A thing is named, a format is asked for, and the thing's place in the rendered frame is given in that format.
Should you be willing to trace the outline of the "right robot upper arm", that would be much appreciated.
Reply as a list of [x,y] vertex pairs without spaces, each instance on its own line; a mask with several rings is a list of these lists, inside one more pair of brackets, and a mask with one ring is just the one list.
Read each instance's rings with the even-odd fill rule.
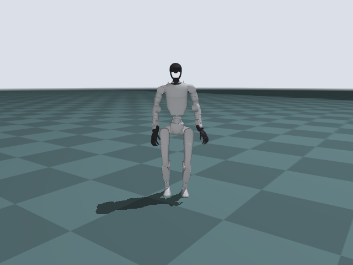
[[162,100],[162,94],[165,93],[165,86],[159,86],[156,92],[156,96],[154,98],[154,105],[156,106],[156,113],[159,113],[161,111],[161,107],[159,106],[161,100]]

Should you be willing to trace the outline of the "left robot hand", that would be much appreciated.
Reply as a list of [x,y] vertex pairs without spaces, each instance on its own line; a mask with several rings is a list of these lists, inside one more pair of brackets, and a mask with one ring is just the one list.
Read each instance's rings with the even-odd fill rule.
[[200,140],[203,138],[203,143],[206,144],[208,142],[208,137],[203,128],[200,128],[199,125],[196,125],[197,130],[200,132]]

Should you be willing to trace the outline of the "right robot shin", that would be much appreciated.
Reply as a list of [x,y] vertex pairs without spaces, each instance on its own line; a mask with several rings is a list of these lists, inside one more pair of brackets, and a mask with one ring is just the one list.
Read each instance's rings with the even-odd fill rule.
[[167,166],[162,165],[162,175],[163,175],[163,180],[165,182],[165,188],[169,188],[169,179],[170,179],[170,168],[167,168]]

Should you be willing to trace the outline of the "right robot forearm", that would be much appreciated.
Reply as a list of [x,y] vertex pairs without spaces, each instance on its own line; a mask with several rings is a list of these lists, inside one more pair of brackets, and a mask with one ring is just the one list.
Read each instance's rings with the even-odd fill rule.
[[152,129],[156,129],[156,126],[159,126],[159,114],[156,113],[156,106],[154,105],[152,108]]

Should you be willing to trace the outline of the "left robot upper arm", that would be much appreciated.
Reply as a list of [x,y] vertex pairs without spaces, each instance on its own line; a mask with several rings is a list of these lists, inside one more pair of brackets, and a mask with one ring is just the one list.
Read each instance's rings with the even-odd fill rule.
[[198,96],[197,96],[197,92],[196,92],[195,86],[192,85],[192,84],[187,84],[187,88],[188,88],[188,92],[191,93],[190,96],[191,96],[191,100],[193,102],[192,110],[194,112],[198,111],[197,105],[199,104],[199,99],[198,99]]

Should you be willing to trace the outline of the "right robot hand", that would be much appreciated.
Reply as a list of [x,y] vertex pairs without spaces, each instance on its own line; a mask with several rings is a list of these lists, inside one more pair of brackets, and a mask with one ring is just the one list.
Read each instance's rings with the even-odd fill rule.
[[[153,129],[152,131],[153,131],[153,133],[152,133],[152,136],[151,136],[151,144],[152,144],[153,146],[158,146],[159,143],[157,142],[157,137],[160,139],[160,137],[158,136],[159,126],[157,125],[157,126],[156,126],[156,129]],[[157,145],[156,143],[157,143],[158,145]]]

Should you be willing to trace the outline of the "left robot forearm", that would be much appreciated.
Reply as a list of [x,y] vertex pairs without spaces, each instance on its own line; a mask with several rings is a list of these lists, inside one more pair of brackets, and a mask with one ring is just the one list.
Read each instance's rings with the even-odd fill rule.
[[200,105],[197,105],[198,108],[198,112],[194,113],[195,116],[195,124],[199,125],[200,128],[202,128],[202,120],[201,120],[201,109],[200,109]]

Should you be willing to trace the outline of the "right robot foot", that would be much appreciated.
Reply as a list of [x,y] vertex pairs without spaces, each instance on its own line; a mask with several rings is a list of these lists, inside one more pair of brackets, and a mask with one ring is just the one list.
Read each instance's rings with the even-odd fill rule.
[[166,187],[166,188],[164,189],[163,196],[169,197],[170,195],[171,195],[170,188]]

